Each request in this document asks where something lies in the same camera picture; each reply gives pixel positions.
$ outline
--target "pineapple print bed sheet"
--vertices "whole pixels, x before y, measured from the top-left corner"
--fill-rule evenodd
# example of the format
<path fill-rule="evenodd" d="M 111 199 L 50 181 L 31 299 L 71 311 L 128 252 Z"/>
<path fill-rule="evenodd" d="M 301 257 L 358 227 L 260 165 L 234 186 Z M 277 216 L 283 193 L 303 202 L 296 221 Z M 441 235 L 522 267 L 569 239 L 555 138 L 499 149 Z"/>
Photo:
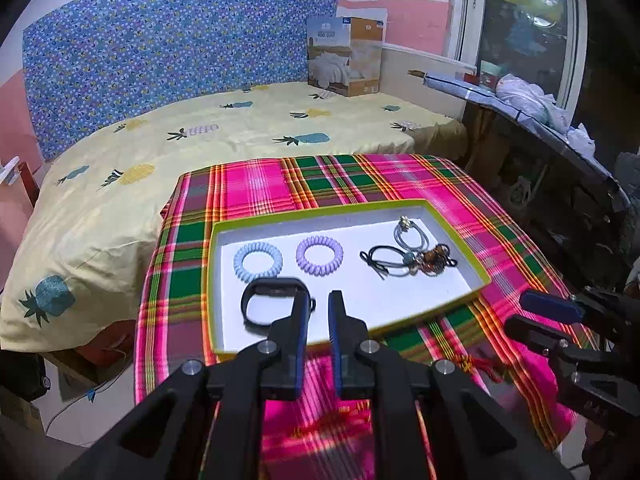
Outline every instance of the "pineapple print bed sheet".
<path fill-rule="evenodd" d="M 345 98 L 306 83 L 198 97 L 111 124 L 47 173 L 2 294 L 0 347 L 74 348 L 115 321 L 136 319 L 160 213 L 183 173 L 270 156 L 456 159 L 465 149 L 464 127 L 443 115 L 380 93 Z"/>

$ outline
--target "table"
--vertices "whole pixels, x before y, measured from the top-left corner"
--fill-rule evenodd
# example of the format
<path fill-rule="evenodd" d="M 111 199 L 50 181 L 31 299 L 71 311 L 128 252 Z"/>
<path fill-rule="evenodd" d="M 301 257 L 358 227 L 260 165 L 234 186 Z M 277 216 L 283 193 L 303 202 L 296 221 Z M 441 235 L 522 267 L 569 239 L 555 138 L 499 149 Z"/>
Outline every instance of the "table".
<path fill-rule="evenodd" d="M 186 359 L 216 362 L 209 347 L 207 259 L 214 222 L 328 205 L 424 198 L 450 222 L 492 282 L 479 297 L 383 342 L 404 357 L 457 362 L 505 409 L 555 449 L 575 414 L 555 402 L 546 359 L 508 339 L 504 320 L 522 311 L 532 287 L 567 295 L 533 242 L 471 177 L 452 162 L 419 155 L 337 155 L 259 159 L 211 166 L 180 177 L 146 276 L 135 351 L 136 402 Z M 532 319 L 536 316 L 527 314 Z M 582 326 L 564 326 L 581 346 L 594 345 Z M 308 356 L 296 402 L 268 401 L 262 468 L 272 480 L 373 478 L 367 402 L 335 396 L 327 354 Z"/>

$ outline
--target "blue patterned headboard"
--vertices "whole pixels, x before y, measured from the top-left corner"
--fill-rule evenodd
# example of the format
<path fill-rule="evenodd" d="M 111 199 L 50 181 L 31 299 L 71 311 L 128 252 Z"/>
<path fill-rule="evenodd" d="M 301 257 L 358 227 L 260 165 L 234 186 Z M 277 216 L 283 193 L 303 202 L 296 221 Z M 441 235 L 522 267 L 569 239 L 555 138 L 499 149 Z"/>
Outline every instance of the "blue patterned headboard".
<path fill-rule="evenodd" d="M 337 0 L 74 0 L 24 31 L 29 110 L 53 158 L 108 124 L 249 84 L 306 80 L 306 18 Z"/>

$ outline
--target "plastic bag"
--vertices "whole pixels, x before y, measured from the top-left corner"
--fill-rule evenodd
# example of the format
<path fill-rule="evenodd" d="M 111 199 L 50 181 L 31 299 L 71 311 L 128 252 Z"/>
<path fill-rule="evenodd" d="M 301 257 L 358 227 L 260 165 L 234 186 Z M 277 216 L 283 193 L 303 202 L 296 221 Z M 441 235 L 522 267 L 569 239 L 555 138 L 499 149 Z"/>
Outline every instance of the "plastic bag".
<path fill-rule="evenodd" d="M 501 101 L 566 135 L 569 124 L 565 111 L 556 106 L 553 94 L 545 94 L 538 85 L 529 84 L 513 74 L 507 74 L 498 81 L 495 94 Z"/>
<path fill-rule="evenodd" d="M 566 138 L 576 152 L 580 153 L 585 158 L 593 158 L 596 152 L 596 143 L 589 134 L 584 124 L 580 123 L 577 128 L 569 128 L 566 133 Z"/>

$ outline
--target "white tray with green rim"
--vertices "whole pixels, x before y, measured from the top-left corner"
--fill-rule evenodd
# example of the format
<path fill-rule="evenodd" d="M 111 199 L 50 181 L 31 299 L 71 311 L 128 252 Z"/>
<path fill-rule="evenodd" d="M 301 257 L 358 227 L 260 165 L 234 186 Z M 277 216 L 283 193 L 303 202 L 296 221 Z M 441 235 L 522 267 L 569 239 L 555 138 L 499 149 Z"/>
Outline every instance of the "white tray with green rim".
<path fill-rule="evenodd" d="M 389 276 L 382 280 L 359 254 L 375 245 L 397 246 L 394 228 L 400 216 L 409 217 L 424 230 L 429 248 L 446 243 L 458 266 L 447 267 L 438 276 L 418 272 L 415 276 Z M 329 236 L 341 244 L 344 259 L 334 273 L 310 276 L 298 267 L 296 248 L 311 235 Z M 420 240 L 415 230 L 402 238 L 410 246 Z M 322 346 L 329 340 L 327 301 L 332 290 L 342 291 L 350 316 L 364 320 L 369 332 L 379 335 L 464 303 L 491 281 L 468 245 L 426 200 L 365 202 L 217 222 L 209 246 L 207 309 L 211 347 L 222 356 L 235 354 L 263 339 L 244 327 L 240 299 L 246 284 L 236 277 L 233 265 L 238 249 L 254 241 L 276 246 L 284 261 L 279 276 L 299 278 L 316 298 L 316 311 L 309 319 L 307 333 L 307 343 L 312 346 Z M 390 251 L 376 252 L 377 259 L 392 255 Z M 306 251 L 306 258 L 315 264 L 328 263 L 333 257 L 333 251 L 326 247 L 315 246 Z M 271 257 L 263 253 L 252 253 L 244 259 L 249 272 L 269 269 L 272 263 Z M 291 305 L 291 298 L 254 296 L 248 313 L 258 322 L 271 322 L 288 316 Z"/>

